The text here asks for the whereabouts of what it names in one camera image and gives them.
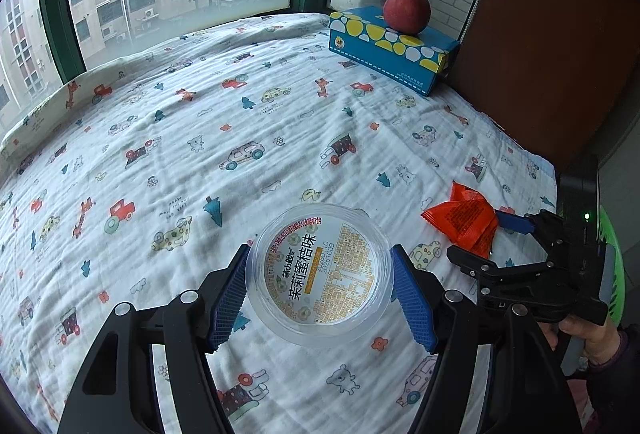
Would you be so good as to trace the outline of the person's right hand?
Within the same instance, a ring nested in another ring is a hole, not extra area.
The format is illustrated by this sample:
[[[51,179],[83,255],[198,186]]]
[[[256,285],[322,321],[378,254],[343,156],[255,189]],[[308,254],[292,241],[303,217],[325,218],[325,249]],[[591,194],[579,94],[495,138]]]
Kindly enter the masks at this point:
[[[558,345],[558,335],[556,334],[558,331],[584,340],[584,356],[596,366],[603,366],[610,362],[620,349],[620,332],[610,317],[606,318],[603,325],[597,325],[575,316],[567,316],[558,325],[539,322],[538,326],[552,350]]]

